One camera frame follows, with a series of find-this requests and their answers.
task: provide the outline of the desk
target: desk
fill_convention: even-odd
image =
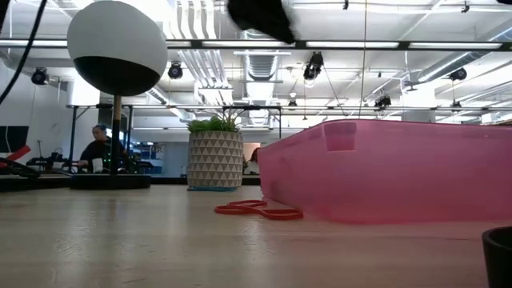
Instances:
[[[0,194],[0,286],[483,288],[481,232],[506,224],[348,226],[214,213],[261,196],[258,186],[165,185]]]

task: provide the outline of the ceiling light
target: ceiling light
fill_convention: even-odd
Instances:
[[[164,105],[136,105],[134,109],[166,109]]]
[[[166,40],[167,47],[190,47],[190,41]]]
[[[222,109],[222,106],[178,105],[177,108],[179,108],[179,109],[212,109],[212,110],[215,110],[215,109]]]
[[[398,42],[308,41],[306,46],[311,48],[396,48]]]
[[[28,44],[28,40],[2,39],[1,48],[23,48]],[[67,48],[67,40],[34,40],[33,48]]]
[[[204,47],[292,47],[279,41],[236,40],[236,41],[203,41]]]
[[[412,42],[411,49],[497,49],[502,43]]]
[[[233,52],[233,55],[237,56],[290,56],[291,52],[282,52],[282,51],[235,51]]]

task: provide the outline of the black cylinder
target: black cylinder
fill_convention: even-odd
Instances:
[[[488,230],[482,240],[489,288],[511,288],[512,226]]]

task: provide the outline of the pink plastic bin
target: pink plastic bin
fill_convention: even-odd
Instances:
[[[512,219],[512,128],[332,121],[258,160],[267,198],[329,220]]]

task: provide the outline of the security camera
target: security camera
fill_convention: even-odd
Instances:
[[[391,106],[391,98],[388,95],[380,96],[377,99],[375,99],[375,105],[374,107],[378,107],[379,109],[386,108],[388,106]]]
[[[180,62],[172,62],[167,75],[171,79],[180,79],[183,76],[182,64]]]
[[[464,68],[461,68],[448,76],[448,78],[451,81],[455,81],[455,80],[462,81],[462,80],[466,79],[466,77],[467,77],[467,72]]]
[[[48,74],[46,73],[46,68],[41,67],[35,69],[30,80],[32,80],[32,83],[35,85],[44,86],[48,84],[50,77],[48,77]]]
[[[313,52],[310,61],[304,69],[305,80],[315,80],[316,77],[322,72],[323,56],[321,52]]]

